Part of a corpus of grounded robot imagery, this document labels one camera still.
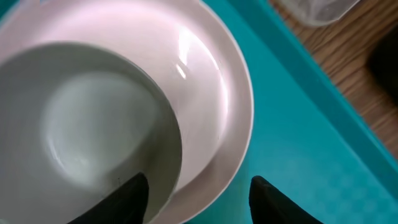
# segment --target teal tray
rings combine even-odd
[[[266,0],[204,1],[243,51],[255,117],[238,174],[188,223],[252,223],[248,198],[255,175],[323,223],[398,223],[396,160]],[[0,0],[0,17],[15,2]]]

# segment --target gray bowl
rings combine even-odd
[[[0,218],[67,223],[138,172],[144,220],[169,201],[182,164],[178,123],[140,68],[88,45],[49,44],[0,65]]]

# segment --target clear plastic container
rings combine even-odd
[[[325,26],[337,21],[360,0],[279,0],[306,25]]]

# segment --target brown wooden surface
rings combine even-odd
[[[271,4],[398,159],[398,107],[365,67],[380,38],[398,25],[398,0],[362,0],[340,21],[318,28],[297,22],[277,0]]]

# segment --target wooden table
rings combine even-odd
[[[276,0],[270,3],[398,159],[398,107],[365,67],[380,38],[398,25],[398,0],[361,0],[340,21],[318,28],[303,26]]]

